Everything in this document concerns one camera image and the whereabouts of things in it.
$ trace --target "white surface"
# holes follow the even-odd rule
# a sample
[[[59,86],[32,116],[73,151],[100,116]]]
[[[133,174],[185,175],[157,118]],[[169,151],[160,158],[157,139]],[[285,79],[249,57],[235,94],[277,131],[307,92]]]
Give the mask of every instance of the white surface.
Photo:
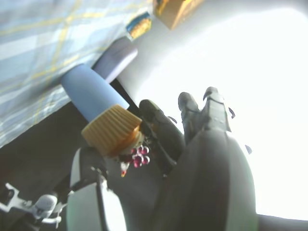
[[[182,91],[201,105],[206,88],[217,87],[236,113],[233,132],[253,149],[257,213],[308,220],[307,18],[291,9],[243,14],[180,45],[171,33],[140,41],[139,60],[120,78],[132,99],[151,99],[181,121]],[[151,52],[142,56],[146,44]],[[141,74],[130,78],[136,67]]]

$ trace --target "cardboard box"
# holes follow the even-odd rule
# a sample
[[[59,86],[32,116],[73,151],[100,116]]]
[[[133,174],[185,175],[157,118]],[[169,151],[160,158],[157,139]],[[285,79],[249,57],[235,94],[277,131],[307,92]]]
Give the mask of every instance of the cardboard box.
[[[156,10],[155,15],[172,30],[185,21],[203,1],[205,0],[167,0],[163,10]]]

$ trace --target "blue plaid fabric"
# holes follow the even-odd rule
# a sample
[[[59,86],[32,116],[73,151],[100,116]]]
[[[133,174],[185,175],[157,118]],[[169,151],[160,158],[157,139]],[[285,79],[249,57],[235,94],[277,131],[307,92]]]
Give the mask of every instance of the blue plaid fabric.
[[[0,147],[69,102],[60,77],[92,66],[152,0],[3,0]]]

